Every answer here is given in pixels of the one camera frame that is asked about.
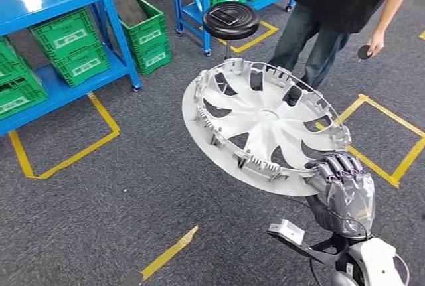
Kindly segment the person's left hand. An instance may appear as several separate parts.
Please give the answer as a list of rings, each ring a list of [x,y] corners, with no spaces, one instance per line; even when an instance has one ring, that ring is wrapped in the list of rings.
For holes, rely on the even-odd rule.
[[[375,29],[370,37],[368,45],[367,56],[374,57],[384,47],[384,29]]]

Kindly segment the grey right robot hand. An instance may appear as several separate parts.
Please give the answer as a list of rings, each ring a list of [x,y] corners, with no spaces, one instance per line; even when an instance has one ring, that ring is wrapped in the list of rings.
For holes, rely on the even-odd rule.
[[[375,188],[371,173],[346,151],[325,153],[304,164],[313,173],[306,183],[325,195],[306,199],[321,227],[355,240],[371,235],[375,216]]]

